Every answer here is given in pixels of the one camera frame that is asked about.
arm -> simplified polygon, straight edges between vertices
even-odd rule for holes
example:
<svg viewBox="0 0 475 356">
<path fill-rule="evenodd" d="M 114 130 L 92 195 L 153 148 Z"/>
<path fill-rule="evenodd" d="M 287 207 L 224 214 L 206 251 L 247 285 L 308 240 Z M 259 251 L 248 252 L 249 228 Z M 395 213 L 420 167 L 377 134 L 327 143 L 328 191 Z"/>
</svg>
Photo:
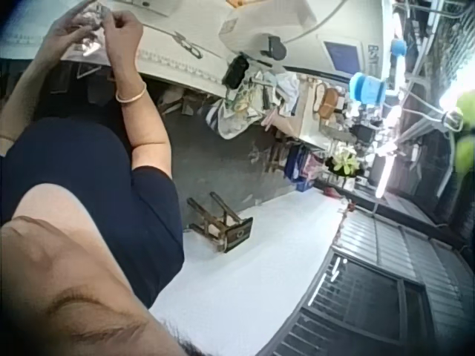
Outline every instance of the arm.
<svg viewBox="0 0 475 356">
<path fill-rule="evenodd" d="M 106 47 L 122 99 L 137 96 L 144 88 L 135 67 L 143 26 L 130 12 L 109 13 L 104 20 Z M 145 165 L 171 177 L 171 146 L 163 121 L 147 92 L 135 102 L 122 104 L 125 129 L 132 145 L 132 169 Z"/>
<path fill-rule="evenodd" d="M 0 116 L 0 137 L 15 142 L 28 126 L 47 75 L 33 60 L 15 86 Z"/>
<path fill-rule="evenodd" d="M 78 28 L 81 20 L 76 15 L 92 1 L 79 3 L 51 25 L 35 59 L 23 73 L 1 112 L 0 138 L 10 141 L 10 144 L 2 145 L 0 153 L 5 154 L 7 146 L 15 142 L 31 122 L 46 75 L 74 42 L 91 35 L 91 26 Z"/>
</svg>

blue spool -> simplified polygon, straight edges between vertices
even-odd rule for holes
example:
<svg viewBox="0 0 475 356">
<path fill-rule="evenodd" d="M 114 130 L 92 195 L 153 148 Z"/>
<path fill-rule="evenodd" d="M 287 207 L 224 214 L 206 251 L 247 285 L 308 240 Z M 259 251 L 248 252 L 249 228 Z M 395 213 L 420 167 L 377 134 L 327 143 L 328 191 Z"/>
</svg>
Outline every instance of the blue spool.
<svg viewBox="0 0 475 356">
<path fill-rule="evenodd" d="M 394 39 L 391 42 L 391 53 L 396 56 L 406 56 L 407 54 L 407 44 L 404 39 Z"/>
<path fill-rule="evenodd" d="M 362 104 L 379 106 L 386 99 L 386 82 L 357 73 L 350 80 L 350 98 Z"/>
</svg>

sticker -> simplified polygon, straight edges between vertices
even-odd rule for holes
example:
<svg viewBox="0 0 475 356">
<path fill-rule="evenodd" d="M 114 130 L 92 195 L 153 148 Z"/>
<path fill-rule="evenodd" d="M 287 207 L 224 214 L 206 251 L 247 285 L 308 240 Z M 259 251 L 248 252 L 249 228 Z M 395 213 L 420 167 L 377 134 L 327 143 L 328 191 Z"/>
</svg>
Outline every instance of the sticker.
<svg viewBox="0 0 475 356">
<path fill-rule="evenodd" d="M 379 67 L 379 46 L 374 44 L 368 45 L 368 74 L 371 76 L 378 76 Z"/>
</svg>

white cloth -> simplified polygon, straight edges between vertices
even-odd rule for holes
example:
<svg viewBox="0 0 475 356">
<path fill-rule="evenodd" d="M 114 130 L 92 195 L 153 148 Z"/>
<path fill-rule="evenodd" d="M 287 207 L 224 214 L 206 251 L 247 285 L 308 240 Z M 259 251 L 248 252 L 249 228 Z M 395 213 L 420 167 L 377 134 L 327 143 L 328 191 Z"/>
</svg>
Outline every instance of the white cloth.
<svg viewBox="0 0 475 356">
<path fill-rule="evenodd" d="M 279 114 L 282 116 L 291 116 L 292 109 L 298 100 L 298 86 L 300 82 L 298 81 L 297 74 L 286 72 L 277 74 L 275 77 L 277 78 L 277 86 L 288 96 Z"/>
</svg>

bracelet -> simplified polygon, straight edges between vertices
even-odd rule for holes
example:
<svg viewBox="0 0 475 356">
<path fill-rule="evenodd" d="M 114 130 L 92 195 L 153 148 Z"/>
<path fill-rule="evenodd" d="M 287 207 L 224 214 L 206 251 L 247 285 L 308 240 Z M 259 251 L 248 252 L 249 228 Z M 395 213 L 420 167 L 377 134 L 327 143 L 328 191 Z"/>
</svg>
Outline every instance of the bracelet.
<svg viewBox="0 0 475 356">
<path fill-rule="evenodd" d="M 146 91 L 147 91 L 147 83 L 143 82 L 143 90 L 139 95 L 134 96 L 131 99 L 121 99 L 119 98 L 119 91 L 117 91 L 116 100 L 120 102 L 121 104 L 130 104 L 131 102 L 136 102 L 138 99 L 140 99 L 145 94 Z"/>
</svg>

